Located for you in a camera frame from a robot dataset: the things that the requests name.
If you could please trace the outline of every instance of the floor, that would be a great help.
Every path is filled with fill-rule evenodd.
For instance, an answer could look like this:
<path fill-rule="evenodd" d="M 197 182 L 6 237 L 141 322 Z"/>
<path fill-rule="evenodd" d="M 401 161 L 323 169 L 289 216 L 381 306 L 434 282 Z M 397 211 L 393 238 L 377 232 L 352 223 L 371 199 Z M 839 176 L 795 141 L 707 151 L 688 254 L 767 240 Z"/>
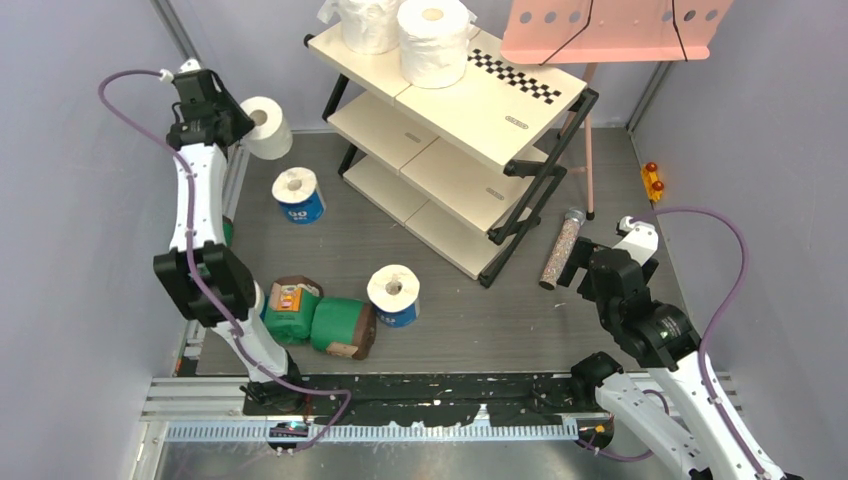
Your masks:
<path fill-rule="evenodd" d="M 616 222 L 651 205 L 627 133 L 593 129 L 593 136 L 597 217 L 581 234 L 612 245 L 618 241 Z M 564 155 L 566 166 L 584 163 L 582 134 L 578 137 Z M 551 131 L 537 147 L 550 151 L 555 141 Z M 367 300 L 365 286 L 373 272 L 391 263 L 406 265 L 421 280 L 421 315 L 405 328 L 378 327 L 377 341 L 364 361 L 331 357 L 309 346 L 292 347 L 302 372 L 567 371 L 599 350 L 626 368 L 636 368 L 601 329 L 594 304 L 574 288 L 550 292 L 538 286 L 563 213 L 586 205 L 583 174 L 566 177 L 543 210 L 542 224 L 528 233 L 494 285 L 485 289 L 342 181 L 336 170 L 346 148 L 336 134 L 300 134 L 282 160 L 251 159 L 236 212 L 233 249 L 265 288 L 278 277 L 301 274 L 321 284 L 328 296 L 360 300 Z M 271 196 L 274 179 L 293 166 L 318 175 L 327 211 L 313 225 L 289 223 Z M 655 258 L 660 267 L 650 284 L 653 296 L 682 307 L 664 246 Z M 197 373 L 241 375 L 245 370 L 232 350 L 210 334 Z"/>

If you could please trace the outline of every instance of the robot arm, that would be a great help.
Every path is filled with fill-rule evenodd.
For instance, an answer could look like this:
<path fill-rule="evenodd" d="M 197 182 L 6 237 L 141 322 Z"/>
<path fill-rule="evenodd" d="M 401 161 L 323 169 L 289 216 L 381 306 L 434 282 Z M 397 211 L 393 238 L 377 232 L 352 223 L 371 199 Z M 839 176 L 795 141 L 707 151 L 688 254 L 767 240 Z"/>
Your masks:
<path fill-rule="evenodd" d="M 578 268 L 587 270 L 578 292 L 594 301 L 601 326 L 615 342 L 663 388 L 686 422 L 689 432 L 662 414 L 629 379 L 621 366 L 599 353 L 580 362 L 572 374 L 597 403 L 631 428 L 679 478 L 796 479 L 786 474 L 762 450 L 738 413 L 729 416 L 765 470 L 757 474 L 719 416 L 698 369 L 701 338 L 688 316 L 677 307 L 651 298 L 647 281 L 656 269 L 651 259 L 658 244 L 653 226 L 619 223 L 625 238 L 607 248 L 578 239 L 560 284 L 568 286 Z M 707 357 L 719 402 L 730 404 L 717 385 Z"/>
<path fill-rule="evenodd" d="M 227 171 L 226 150 L 254 127 L 254 122 L 224 88 L 217 74 L 202 69 L 196 60 L 186 62 L 174 75 L 180 96 L 182 120 L 176 119 L 167 135 L 168 144 L 190 165 L 191 185 L 175 159 L 178 178 L 177 221 L 168 253 L 153 260 L 153 269 L 171 299 L 186 319 L 220 335 L 248 370 L 251 384 L 246 391 L 260 404 L 273 403 L 282 392 L 275 382 L 256 368 L 262 365 L 274 375 L 298 380 L 297 367 L 286 350 L 271 338 L 259 312 L 264 298 L 248 268 L 224 244 L 222 194 Z M 203 281 L 236 318 L 241 332 L 232 325 L 192 279 L 186 255 L 186 218 L 194 215 L 193 257 Z"/>

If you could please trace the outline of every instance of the blue label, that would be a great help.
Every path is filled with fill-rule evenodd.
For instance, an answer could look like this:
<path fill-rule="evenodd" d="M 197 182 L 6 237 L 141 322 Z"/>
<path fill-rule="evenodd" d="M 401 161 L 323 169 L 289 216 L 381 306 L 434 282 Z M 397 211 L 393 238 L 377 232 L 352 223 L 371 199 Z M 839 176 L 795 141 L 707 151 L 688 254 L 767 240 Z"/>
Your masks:
<path fill-rule="evenodd" d="M 377 319 L 386 325 L 390 327 L 405 327 L 418 318 L 418 299 L 415 300 L 415 303 L 399 312 L 384 312 L 376 305 L 374 309 L 377 311 Z"/>
<path fill-rule="evenodd" d="M 321 192 L 317 188 L 315 189 L 315 192 L 303 202 L 277 203 L 280 204 L 280 208 L 283 209 L 283 213 L 286 215 L 286 218 L 288 218 L 292 223 L 306 225 L 318 220 L 321 218 L 321 215 L 324 214 L 324 199 L 321 197 Z"/>

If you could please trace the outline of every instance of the wall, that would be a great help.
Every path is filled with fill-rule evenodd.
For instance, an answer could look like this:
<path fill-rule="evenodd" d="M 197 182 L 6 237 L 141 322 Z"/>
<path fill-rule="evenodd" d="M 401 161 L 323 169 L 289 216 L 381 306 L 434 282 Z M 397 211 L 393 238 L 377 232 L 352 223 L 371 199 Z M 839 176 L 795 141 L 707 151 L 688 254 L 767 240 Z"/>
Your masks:
<path fill-rule="evenodd" d="M 185 328 L 151 268 L 176 179 L 96 92 L 114 71 L 179 63 L 146 0 L 3 4 L 0 478 L 115 480 L 134 458 L 150 378 Z M 164 134 L 171 87 L 108 93 Z"/>
<path fill-rule="evenodd" d="M 338 72 L 309 53 L 303 37 L 327 26 L 315 18 L 324 0 L 171 0 L 201 58 L 219 70 L 236 98 L 255 95 L 277 100 L 293 129 L 327 129 L 321 112 Z M 478 15 L 477 25 L 502 36 L 511 2 L 464 0 Z M 566 68 L 583 74 L 582 65 Z M 653 63 L 598 67 L 593 87 L 601 94 L 593 124 L 623 126 L 653 73 Z M 362 90 L 348 88 L 347 98 Z"/>
<path fill-rule="evenodd" d="M 769 453 L 806 478 L 844 478 L 848 413 L 848 5 L 737 1 L 712 57 L 678 64 L 636 135 L 664 206 L 729 214 L 750 243 L 747 285 L 717 333 Z M 739 268 L 715 222 L 667 216 L 677 276 L 703 328 Z"/>

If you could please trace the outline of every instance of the paper towel roll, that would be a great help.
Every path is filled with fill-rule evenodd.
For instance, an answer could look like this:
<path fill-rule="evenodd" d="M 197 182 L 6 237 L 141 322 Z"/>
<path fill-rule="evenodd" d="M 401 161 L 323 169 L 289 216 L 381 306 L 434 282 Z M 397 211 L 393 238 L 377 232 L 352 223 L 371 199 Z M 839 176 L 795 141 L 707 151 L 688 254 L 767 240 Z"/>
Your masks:
<path fill-rule="evenodd" d="M 421 88 L 444 88 L 465 75 L 476 16 L 459 0 L 407 0 L 398 11 L 400 70 Z"/>
<path fill-rule="evenodd" d="M 368 282 L 368 298 L 377 309 L 377 318 L 390 327 L 405 327 L 418 318 L 418 291 L 421 283 L 403 265 L 387 265 Z"/>
<path fill-rule="evenodd" d="M 357 53 L 377 55 L 398 45 L 398 7 L 403 0 L 327 0 L 318 19 L 330 23 L 338 12 L 342 39 Z"/>
<path fill-rule="evenodd" d="M 256 122 L 244 137 L 250 153 L 263 160 L 276 160 L 289 153 L 292 133 L 277 102 L 267 97 L 252 97 L 241 102 L 241 109 Z"/>
<path fill-rule="evenodd" d="M 281 173 L 271 186 L 271 194 L 292 223 L 309 224 L 324 214 L 318 178 L 308 168 L 294 167 Z"/>

